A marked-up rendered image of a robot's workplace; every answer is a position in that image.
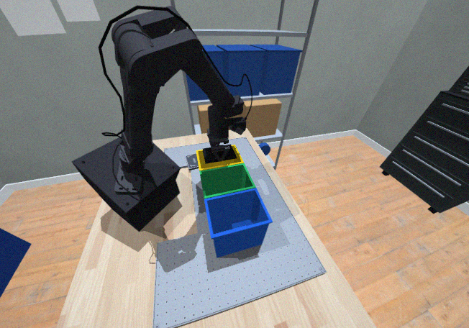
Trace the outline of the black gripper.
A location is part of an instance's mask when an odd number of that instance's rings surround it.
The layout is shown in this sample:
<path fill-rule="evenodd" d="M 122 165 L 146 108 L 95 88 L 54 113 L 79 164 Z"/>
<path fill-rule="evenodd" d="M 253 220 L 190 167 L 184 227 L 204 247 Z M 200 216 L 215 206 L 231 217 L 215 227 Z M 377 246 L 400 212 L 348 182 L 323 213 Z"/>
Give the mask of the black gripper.
<path fill-rule="evenodd" d="M 221 142 L 223 142 L 224 144 L 229 143 L 228 138 L 219 139 L 219 126 L 221 126 L 223 124 L 224 124 L 224 122 L 221 123 L 221 124 L 212 124 L 212 123 L 209 122 L 209 129 L 207 129 L 208 133 L 206 133 L 207 137 L 209 138 L 209 143 L 211 145 L 211 151 L 214 153 L 214 155 L 216 156 L 216 158 L 219 162 L 223 161 L 225 155 L 230 150 L 229 145 L 228 146 L 220 145 Z M 219 158 L 219 156 L 217 155 L 217 152 L 219 152 L 219 151 L 224 151 L 221 158 Z"/>

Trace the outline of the yellow bin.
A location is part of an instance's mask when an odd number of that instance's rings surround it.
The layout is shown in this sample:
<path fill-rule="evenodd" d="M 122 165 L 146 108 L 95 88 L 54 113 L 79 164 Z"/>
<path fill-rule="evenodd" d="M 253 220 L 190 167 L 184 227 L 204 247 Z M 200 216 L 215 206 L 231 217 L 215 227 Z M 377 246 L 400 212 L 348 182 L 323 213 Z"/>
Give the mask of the yellow bin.
<path fill-rule="evenodd" d="M 205 160 L 204 160 L 203 150 L 197 150 L 196 154 L 197 154 L 197 159 L 198 159 L 198 164 L 199 164 L 199 171 L 244 163 L 236 145 L 232 145 L 232 148 L 237 157 L 236 159 L 224 160 L 221 162 L 207 163 L 207 164 L 205 163 Z"/>

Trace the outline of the blue open-top bin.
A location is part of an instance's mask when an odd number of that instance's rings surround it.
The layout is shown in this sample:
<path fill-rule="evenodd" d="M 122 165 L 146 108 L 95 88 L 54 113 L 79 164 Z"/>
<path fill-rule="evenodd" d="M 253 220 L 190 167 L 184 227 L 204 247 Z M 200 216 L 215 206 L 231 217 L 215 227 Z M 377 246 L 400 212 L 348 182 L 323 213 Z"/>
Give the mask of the blue open-top bin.
<path fill-rule="evenodd" d="M 273 221 L 256 188 L 204 201 L 217 258 L 263 243 Z"/>

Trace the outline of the green bin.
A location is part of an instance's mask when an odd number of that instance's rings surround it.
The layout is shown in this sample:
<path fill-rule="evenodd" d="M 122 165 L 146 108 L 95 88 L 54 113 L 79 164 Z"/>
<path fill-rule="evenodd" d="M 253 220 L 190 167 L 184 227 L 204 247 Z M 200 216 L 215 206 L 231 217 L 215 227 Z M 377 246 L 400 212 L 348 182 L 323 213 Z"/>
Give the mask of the green bin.
<path fill-rule="evenodd" d="M 204 199 L 256 188 L 244 163 L 199 172 Z"/>

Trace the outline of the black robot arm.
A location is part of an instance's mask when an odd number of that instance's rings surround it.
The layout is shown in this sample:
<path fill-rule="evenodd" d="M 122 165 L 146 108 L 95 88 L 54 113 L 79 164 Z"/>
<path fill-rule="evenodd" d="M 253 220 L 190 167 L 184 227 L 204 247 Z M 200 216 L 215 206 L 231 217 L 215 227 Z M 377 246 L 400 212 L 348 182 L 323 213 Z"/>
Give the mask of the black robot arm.
<path fill-rule="evenodd" d="M 246 130 L 243 117 L 230 118 L 243 112 L 244 101 L 230 93 L 204 54 L 199 39 L 176 18 L 183 19 L 177 10 L 167 7 L 175 14 L 160 10 L 145 12 L 119 20 L 111 31 L 115 60 L 120 66 L 125 113 L 114 187 L 117 193 L 140 192 L 145 158 L 154 148 L 151 130 L 155 100 L 160 87 L 179 70 L 211 99 L 209 122 L 224 122 L 219 126 L 219 139 L 228 138 L 229 129 L 239 135 Z"/>

